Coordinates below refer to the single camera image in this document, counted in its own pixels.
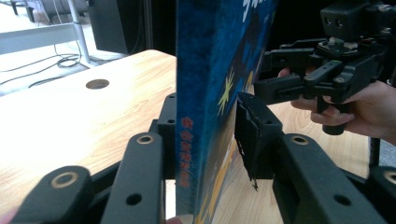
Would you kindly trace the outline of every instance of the book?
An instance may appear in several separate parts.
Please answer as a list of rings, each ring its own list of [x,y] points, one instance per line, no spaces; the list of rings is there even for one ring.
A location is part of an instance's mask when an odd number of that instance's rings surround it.
[[[235,99],[260,73],[276,0],[177,1],[176,210],[211,223],[233,155]]]

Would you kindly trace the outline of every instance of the black cable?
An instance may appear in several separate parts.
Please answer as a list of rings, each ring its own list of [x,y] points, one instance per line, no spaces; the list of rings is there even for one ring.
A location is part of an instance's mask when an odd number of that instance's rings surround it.
[[[78,45],[78,53],[79,53],[79,54],[59,54],[59,53],[57,52],[57,50],[56,50],[56,46],[54,45],[54,49],[55,49],[55,53],[56,53],[56,55],[54,55],[54,56],[48,57],[48,58],[46,58],[46,59],[39,60],[39,61],[34,62],[34,63],[29,63],[29,64],[26,64],[26,65],[24,65],[24,66],[18,67],[18,68],[9,69],[9,70],[7,70],[7,71],[0,71],[0,72],[15,71],[15,70],[21,69],[21,68],[23,68],[23,67],[26,67],[26,66],[29,66],[29,65],[32,65],[32,64],[35,64],[35,63],[43,62],[43,61],[45,61],[45,60],[47,60],[47,59],[50,59],[50,58],[53,58],[53,57],[61,57],[61,58],[62,58],[62,59],[59,60],[57,63],[54,63],[54,64],[52,64],[52,65],[50,65],[50,66],[48,66],[48,67],[46,67],[46,68],[44,68],[44,69],[41,69],[41,70],[39,70],[39,71],[37,71],[37,72],[33,72],[33,73],[30,73],[30,74],[22,75],[22,76],[20,76],[20,77],[14,77],[14,78],[8,79],[8,80],[6,80],[6,81],[0,82],[0,86],[3,85],[3,84],[8,83],[8,82],[10,82],[10,81],[19,79],[19,78],[29,77],[29,76],[32,76],[32,75],[36,75],[36,74],[38,74],[38,73],[40,73],[40,72],[43,72],[43,71],[45,71],[45,70],[47,70],[47,69],[50,69],[51,67],[53,67],[53,66],[55,66],[55,65],[58,65],[58,67],[60,67],[60,68],[66,68],[66,67],[72,67],[72,66],[75,66],[75,65],[77,65],[77,64],[80,64],[80,61],[81,61],[81,49],[80,49],[79,44],[78,44],[77,41],[76,41],[76,43],[77,43],[77,45]],[[73,61],[74,63],[73,63],[73,64],[70,64],[70,65],[62,65],[62,63],[64,63],[64,62],[69,62],[69,61]]]
[[[69,18],[67,17],[66,8],[64,7],[64,3],[62,2],[62,0],[60,0],[59,2],[61,3],[61,6],[62,6],[62,8],[63,8],[63,10],[64,10],[64,15],[66,16],[67,22],[70,23],[70,20],[69,20]]]
[[[144,35],[144,31],[143,31],[143,28],[144,28],[144,24],[143,24],[143,19],[144,19],[144,14],[143,14],[143,11],[144,11],[144,5],[143,5],[143,0],[139,0],[139,16],[138,16],[138,18],[139,18],[139,22],[138,22],[138,28],[137,28],[137,33],[138,33],[138,35],[137,35],[137,39],[136,39],[136,41],[134,42],[134,47],[132,48],[132,50],[131,50],[131,52],[132,53],[135,53],[136,51],[137,51],[137,48],[142,48],[143,47],[143,43],[144,43],[144,38],[142,38],[143,37],[143,35]]]
[[[41,85],[41,84],[44,84],[44,83],[47,83],[47,82],[62,78],[62,77],[67,77],[67,76],[50,77],[50,78],[46,78],[46,79],[43,79],[43,80],[39,80],[39,81],[37,81],[35,83],[32,83],[28,88],[32,88],[33,86],[38,86],[38,85]]]
[[[123,57],[115,58],[115,59],[100,59],[100,58],[96,58],[94,56],[90,56],[91,61],[96,62],[96,63],[111,63],[111,62],[114,62],[121,58],[123,58]]]

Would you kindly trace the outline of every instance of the screw hole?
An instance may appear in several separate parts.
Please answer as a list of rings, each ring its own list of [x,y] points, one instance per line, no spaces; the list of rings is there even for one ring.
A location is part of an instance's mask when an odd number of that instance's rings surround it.
[[[344,26],[344,24],[340,20],[335,21],[335,24],[338,28],[342,28]]]
[[[337,194],[337,195],[334,195],[334,199],[342,205],[345,205],[345,206],[351,205],[351,201],[346,196]]]
[[[106,86],[108,86],[110,82],[105,80],[105,79],[95,79],[92,81],[89,81],[87,85],[85,85],[88,89],[90,90],[99,90],[102,89]]]
[[[142,202],[142,195],[140,194],[133,194],[126,198],[126,203],[131,206],[137,205],[140,202]]]
[[[144,135],[144,136],[139,137],[136,141],[138,144],[144,145],[144,144],[152,143],[154,141],[154,138],[150,135]]]
[[[308,145],[308,140],[301,136],[293,136],[291,141],[298,145]]]
[[[324,19],[324,22],[327,24],[327,25],[331,25],[332,24],[332,22],[329,20],[329,18],[325,18]]]
[[[278,63],[286,63],[288,60],[286,60],[286,58],[284,58],[284,57],[279,57],[279,58],[277,58],[277,62]]]
[[[396,172],[386,171],[384,176],[390,183],[396,185]]]
[[[78,174],[76,172],[65,172],[63,174],[55,176],[50,182],[53,188],[62,189],[67,186],[72,185],[78,179]]]

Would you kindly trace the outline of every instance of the wooden table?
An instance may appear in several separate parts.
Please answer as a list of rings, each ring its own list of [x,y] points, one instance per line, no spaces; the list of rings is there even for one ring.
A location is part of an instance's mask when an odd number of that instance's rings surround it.
[[[159,117],[166,95],[176,91],[176,58],[148,50],[0,98],[0,214],[18,206],[39,179],[65,165],[92,174],[119,161],[128,140]],[[87,83],[105,79],[99,90]],[[341,167],[366,176],[367,139],[329,136],[309,113],[273,105],[285,133],[316,139]],[[167,181],[167,216],[175,213],[174,182]],[[256,192],[235,157],[214,223],[279,223],[271,181]]]

